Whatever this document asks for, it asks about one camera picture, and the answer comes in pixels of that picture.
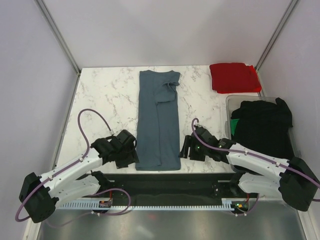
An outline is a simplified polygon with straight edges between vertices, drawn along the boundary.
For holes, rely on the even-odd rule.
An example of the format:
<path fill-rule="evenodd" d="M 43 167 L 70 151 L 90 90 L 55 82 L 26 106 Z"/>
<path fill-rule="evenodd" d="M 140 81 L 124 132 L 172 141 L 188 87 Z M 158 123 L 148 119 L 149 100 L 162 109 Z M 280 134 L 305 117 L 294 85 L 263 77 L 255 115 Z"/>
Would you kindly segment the blue grey t shirt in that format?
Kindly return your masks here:
<path fill-rule="evenodd" d="M 181 168 L 178 93 L 180 73 L 139 73 L 136 152 L 138 171 L 176 171 Z"/>

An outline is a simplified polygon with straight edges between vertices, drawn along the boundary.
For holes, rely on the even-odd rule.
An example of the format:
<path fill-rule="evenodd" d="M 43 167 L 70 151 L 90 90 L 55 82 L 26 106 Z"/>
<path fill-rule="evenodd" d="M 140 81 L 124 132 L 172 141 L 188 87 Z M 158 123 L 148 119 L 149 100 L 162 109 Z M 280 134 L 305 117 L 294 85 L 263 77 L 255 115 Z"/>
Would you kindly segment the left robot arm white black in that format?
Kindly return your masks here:
<path fill-rule="evenodd" d="M 41 175 L 28 174 L 19 194 L 20 209 L 25 209 L 34 223 L 40 223 L 65 203 L 82 197 L 106 196 L 112 184 L 96 169 L 111 162 L 118 169 L 138 163 L 136 147 L 136 138 L 122 130 L 116 136 L 88 143 L 85 152 L 69 163 Z"/>

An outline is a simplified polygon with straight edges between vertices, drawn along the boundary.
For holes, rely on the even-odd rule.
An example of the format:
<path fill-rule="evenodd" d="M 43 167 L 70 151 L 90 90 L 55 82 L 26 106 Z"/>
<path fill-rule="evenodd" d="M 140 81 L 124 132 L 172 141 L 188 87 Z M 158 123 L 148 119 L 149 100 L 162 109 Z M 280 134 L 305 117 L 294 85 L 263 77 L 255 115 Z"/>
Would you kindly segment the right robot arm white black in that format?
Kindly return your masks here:
<path fill-rule="evenodd" d="M 282 198 L 302 212 L 308 211 L 320 188 L 320 181 L 303 159 L 271 157 L 231 139 L 217 139 L 202 126 L 195 126 L 192 134 L 185 136 L 179 157 L 194 161 L 209 157 L 239 167 L 236 180 L 229 184 L 233 196 L 248 193 Z"/>

